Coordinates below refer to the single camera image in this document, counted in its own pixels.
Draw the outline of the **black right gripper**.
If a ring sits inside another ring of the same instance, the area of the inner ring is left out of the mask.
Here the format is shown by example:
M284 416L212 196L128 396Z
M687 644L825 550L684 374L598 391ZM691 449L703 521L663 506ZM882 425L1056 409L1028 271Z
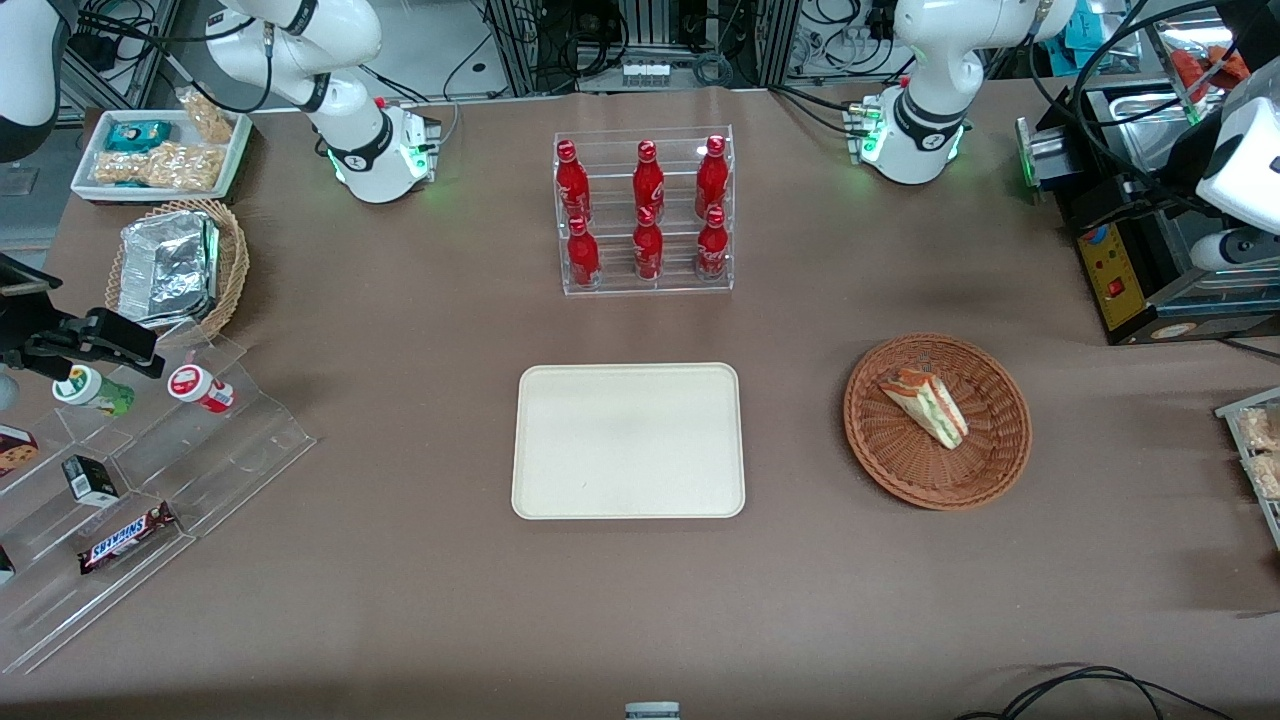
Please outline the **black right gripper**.
M166 360L156 352L156 334L108 307L69 316L54 307L49 292L61 286L55 275L1 256L1 351L9 368L69 378L74 364L108 363L157 379ZM77 345L49 341L49 333L68 333Z

